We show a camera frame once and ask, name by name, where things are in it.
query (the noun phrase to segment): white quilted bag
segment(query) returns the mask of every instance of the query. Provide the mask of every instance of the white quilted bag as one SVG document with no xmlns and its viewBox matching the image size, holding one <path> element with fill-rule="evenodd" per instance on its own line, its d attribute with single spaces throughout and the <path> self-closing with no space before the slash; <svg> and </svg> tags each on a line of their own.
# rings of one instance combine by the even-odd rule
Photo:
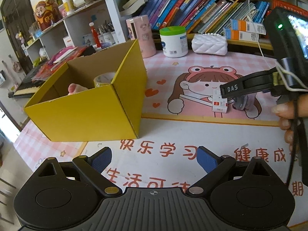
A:
<svg viewBox="0 0 308 231">
<path fill-rule="evenodd" d="M 192 40 L 192 49 L 200 54 L 226 55 L 228 52 L 225 36 L 218 34 L 195 34 Z"/>
</svg>

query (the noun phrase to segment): display screen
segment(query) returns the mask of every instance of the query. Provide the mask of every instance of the display screen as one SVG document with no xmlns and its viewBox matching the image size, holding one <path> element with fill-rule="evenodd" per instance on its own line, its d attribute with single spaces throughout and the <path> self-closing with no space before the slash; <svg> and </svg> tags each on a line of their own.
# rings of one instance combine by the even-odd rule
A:
<svg viewBox="0 0 308 231">
<path fill-rule="evenodd" d="M 291 15 L 288 19 L 297 35 L 304 57 L 308 59 L 308 22 Z"/>
</svg>

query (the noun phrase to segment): yellow cardboard box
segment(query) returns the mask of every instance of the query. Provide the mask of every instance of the yellow cardboard box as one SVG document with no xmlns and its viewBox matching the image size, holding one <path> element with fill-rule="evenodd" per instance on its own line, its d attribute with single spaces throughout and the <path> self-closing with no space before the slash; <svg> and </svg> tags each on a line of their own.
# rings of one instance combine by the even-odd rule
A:
<svg viewBox="0 0 308 231">
<path fill-rule="evenodd" d="M 107 72 L 116 72 L 111 84 L 94 88 L 94 78 Z M 25 112 L 53 142 L 136 139 L 146 82 L 138 41 L 128 41 L 64 64 Z M 67 95 L 71 83 L 89 90 Z"/>
</svg>

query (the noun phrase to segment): green lid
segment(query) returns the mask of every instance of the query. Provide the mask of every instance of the green lid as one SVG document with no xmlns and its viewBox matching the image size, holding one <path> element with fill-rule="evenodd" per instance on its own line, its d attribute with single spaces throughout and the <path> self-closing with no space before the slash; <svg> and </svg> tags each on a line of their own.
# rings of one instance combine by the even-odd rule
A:
<svg viewBox="0 0 308 231">
<path fill-rule="evenodd" d="M 162 36 L 176 36 L 186 33 L 186 29 L 183 26 L 171 26 L 160 29 L 159 33 Z"/>
</svg>

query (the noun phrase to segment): red heart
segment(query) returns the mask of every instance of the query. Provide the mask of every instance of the red heart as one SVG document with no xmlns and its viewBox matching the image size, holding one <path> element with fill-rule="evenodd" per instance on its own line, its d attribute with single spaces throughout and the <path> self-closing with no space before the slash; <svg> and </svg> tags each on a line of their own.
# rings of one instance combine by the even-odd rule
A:
<svg viewBox="0 0 308 231">
<path fill-rule="evenodd" d="M 158 108 L 161 104 L 160 103 L 153 103 L 154 108 Z"/>
<path fill-rule="evenodd" d="M 156 83 L 159 85 L 164 85 L 166 83 L 166 80 L 157 81 Z"/>
<path fill-rule="evenodd" d="M 159 92 L 158 90 L 147 89 L 147 90 L 145 91 L 145 96 L 146 96 L 146 97 L 154 96 L 154 95 L 157 95 L 158 92 Z"/>
</svg>

